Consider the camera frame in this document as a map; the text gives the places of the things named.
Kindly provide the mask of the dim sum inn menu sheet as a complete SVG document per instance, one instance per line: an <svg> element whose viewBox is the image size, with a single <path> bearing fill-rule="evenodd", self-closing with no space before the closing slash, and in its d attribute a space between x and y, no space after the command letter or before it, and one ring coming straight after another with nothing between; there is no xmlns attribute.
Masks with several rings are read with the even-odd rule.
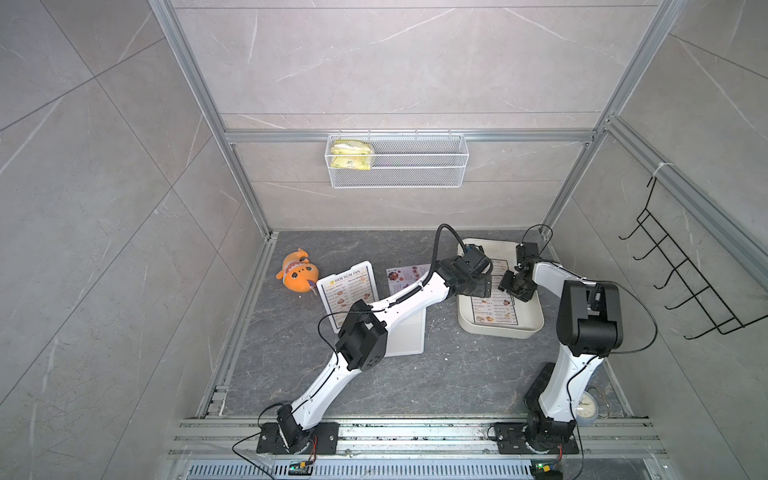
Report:
<svg viewBox="0 0 768 480"><path fill-rule="evenodd" d="M487 298L471 298L473 322L479 325L513 327L518 325L514 298L499 288L504 274L509 270L504 259L493 259L491 295Z"/></svg>

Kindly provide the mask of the special menu sheet pink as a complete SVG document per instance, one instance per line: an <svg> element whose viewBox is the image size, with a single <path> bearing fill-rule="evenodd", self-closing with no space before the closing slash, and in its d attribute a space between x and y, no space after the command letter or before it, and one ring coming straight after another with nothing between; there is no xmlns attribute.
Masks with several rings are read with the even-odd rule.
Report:
<svg viewBox="0 0 768 480"><path fill-rule="evenodd" d="M396 294L426 276L430 270L429 264L411 265L388 268L386 277L391 295Z"/></svg>

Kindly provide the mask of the white menu holder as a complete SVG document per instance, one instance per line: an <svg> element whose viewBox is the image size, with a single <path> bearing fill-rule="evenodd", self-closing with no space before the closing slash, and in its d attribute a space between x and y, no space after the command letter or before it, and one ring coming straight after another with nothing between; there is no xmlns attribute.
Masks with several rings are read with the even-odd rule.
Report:
<svg viewBox="0 0 768 480"><path fill-rule="evenodd" d="M388 332L386 358L407 355L420 355L425 348L426 310L400 321Z"/></svg>

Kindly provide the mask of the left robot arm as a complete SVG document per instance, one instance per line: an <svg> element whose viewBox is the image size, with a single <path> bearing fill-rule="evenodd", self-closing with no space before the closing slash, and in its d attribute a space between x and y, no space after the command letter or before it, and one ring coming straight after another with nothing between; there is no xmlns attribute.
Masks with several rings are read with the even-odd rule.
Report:
<svg viewBox="0 0 768 480"><path fill-rule="evenodd" d="M434 262L426 276L402 291L372 304L362 300L353 304L325 368L298 399L278 410L277 425L286 450L302 449L346 385L380 363L389 333L402 320L455 295L490 297L492 270L483 247L466 244L460 255Z"/></svg>

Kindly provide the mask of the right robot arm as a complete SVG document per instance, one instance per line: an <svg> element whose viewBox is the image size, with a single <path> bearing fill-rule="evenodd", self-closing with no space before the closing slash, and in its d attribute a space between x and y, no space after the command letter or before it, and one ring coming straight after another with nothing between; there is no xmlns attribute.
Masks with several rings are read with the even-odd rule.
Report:
<svg viewBox="0 0 768 480"><path fill-rule="evenodd" d="M584 279L543 260L533 242L516 246L516 266L499 289L529 301L542 287L560 298L555 363L545 366L526 393L529 408L525 439L535 452L564 446L575 427L579 402L595 369L623 342L619 288Z"/></svg>

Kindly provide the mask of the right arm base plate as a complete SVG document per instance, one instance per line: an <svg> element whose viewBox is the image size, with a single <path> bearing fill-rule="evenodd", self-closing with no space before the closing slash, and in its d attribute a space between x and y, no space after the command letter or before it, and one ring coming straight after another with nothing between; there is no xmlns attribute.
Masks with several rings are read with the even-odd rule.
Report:
<svg viewBox="0 0 768 480"><path fill-rule="evenodd" d="M512 454L578 454L580 447L575 437L576 423L555 422L553 428L531 426L526 422L497 422L487 431L498 452Z"/></svg>

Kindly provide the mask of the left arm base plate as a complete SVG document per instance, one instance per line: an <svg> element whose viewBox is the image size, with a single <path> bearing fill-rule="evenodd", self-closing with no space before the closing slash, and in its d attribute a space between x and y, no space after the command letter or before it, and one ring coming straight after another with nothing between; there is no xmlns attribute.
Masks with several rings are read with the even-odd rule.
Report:
<svg viewBox="0 0 768 480"><path fill-rule="evenodd" d="M264 425L258 436L257 453L276 455L309 454L333 455L337 451L340 425L322 422L310 430L283 434L277 423Z"/></svg>

